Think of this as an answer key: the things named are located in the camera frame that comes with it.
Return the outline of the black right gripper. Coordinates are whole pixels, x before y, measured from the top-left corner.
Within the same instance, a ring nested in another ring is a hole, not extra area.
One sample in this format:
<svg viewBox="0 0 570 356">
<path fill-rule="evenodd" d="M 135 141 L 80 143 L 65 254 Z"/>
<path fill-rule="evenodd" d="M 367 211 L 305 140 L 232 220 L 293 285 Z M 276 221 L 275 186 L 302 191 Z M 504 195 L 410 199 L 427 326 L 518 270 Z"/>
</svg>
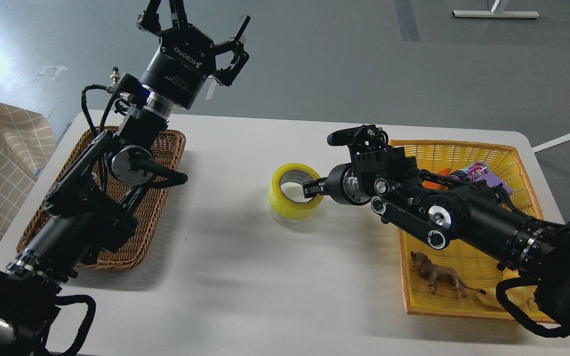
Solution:
<svg viewBox="0 0 570 356">
<path fill-rule="evenodd" d="M 303 183 L 302 191 L 305 199 L 328 195 L 342 205 L 362 206 L 371 200 L 371 197 L 360 189 L 351 164 L 337 165 L 327 177 Z"/>
</svg>

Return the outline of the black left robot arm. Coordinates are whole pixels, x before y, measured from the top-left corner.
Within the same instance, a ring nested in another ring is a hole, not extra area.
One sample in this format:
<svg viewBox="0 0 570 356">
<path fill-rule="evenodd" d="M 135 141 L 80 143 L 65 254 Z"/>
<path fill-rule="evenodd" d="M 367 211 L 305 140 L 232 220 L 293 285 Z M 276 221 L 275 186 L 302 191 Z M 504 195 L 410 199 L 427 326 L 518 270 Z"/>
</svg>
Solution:
<svg viewBox="0 0 570 356">
<path fill-rule="evenodd" d="M 168 128 L 175 107 L 190 109 L 206 79 L 230 86 L 249 59 L 242 37 L 244 16 L 228 41 L 212 38 L 188 22 L 184 3 L 169 3 L 172 25 L 162 29 L 151 0 L 137 27 L 154 34 L 159 47 L 141 79 L 113 68 L 112 84 L 93 84 L 81 108 L 93 135 L 65 175 L 45 196 L 49 221 L 5 271 L 0 271 L 0 356 L 48 356 L 50 327 L 62 306 L 87 311 L 65 356 L 75 356 L 88 337 L 96 302 L 89 295 L 61 296 L 77 277 L 79 263 L 100 252 L 117 252 L 136 234 L 136 209 L 152 189 L 185 184 L 188 176 L 155 162 L 152 145 Z"/>
</svg>

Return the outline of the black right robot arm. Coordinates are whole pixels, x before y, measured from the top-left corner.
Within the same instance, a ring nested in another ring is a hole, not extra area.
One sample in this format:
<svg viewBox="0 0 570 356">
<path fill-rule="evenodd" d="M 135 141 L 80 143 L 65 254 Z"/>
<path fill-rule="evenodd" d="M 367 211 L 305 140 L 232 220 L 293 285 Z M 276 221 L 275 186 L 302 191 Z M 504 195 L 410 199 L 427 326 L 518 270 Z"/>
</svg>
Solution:
<svg viewBox="0 0 570 356">
<path fill-rule="evenodd" d="M 387 133 L 374 125 L 338 130 L 327 142 L 348 146 L 351 160 L 326 178 L 304 182 L 305 198 L 370 203 L 382 223 L 437 250 L 461 239 L 496 259 L 498 269 L 519 272 L 496 287 L 497 301 L 518 323 L 542 337 L 570 335 L 570 222 L 525 214 L 501 185 L 420 170 L 415 157 L 389 145 Z"/>
</svg>

